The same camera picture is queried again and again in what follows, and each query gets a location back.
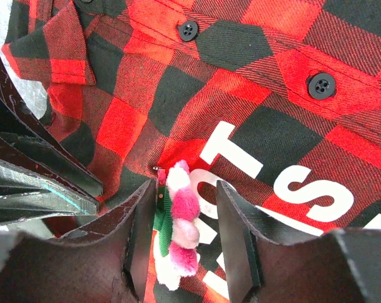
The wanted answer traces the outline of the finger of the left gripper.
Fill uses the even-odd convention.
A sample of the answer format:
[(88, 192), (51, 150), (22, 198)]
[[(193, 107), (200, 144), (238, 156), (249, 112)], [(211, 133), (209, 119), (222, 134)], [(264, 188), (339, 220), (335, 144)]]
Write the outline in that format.
[(0, 159), (0, 225), (97, 211), (93, 197)]
[(22, 153), (28, 168), (87, 196), (103, 185), (44, 128), (23, 101), (0, 57), (0, 137)]

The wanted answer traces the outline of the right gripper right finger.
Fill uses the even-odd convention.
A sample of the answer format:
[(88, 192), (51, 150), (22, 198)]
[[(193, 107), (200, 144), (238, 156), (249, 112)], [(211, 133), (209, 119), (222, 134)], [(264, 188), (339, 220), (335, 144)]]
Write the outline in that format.
[(231, 302), (381, 302), (381, 230), (314, 236), (250, 204), (226, 182), (216, 206)]

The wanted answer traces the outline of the red black plaid shirt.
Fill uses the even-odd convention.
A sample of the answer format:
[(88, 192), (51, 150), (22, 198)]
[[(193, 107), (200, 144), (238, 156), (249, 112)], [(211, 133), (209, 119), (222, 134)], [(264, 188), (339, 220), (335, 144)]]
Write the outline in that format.
[(321, 234), (381, 229), (381, 1), (14, 1), (2, 48), (107, 211), (185, 160), (199, 269), (146, 302), (226, 302), (215, 185)]

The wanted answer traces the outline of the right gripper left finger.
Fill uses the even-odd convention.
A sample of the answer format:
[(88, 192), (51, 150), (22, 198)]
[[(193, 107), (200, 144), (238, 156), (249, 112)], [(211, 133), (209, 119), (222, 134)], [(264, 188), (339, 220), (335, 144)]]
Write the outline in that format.
[(156, 182), (58, 239), (0, 231), (0, 302), (142, 302)]

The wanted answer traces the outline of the pink flower pom-pom brooch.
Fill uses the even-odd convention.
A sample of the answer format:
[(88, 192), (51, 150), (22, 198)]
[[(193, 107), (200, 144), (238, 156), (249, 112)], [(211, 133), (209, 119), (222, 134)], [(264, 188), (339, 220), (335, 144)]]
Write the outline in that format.
[(156, 279), (169, 291), (177, 290), (183, 277), (196, 274), (200, 238), (196, 220), (200, 212), (187, 162), (180, 160), (168, 171), (160, 169), (153, 258)]

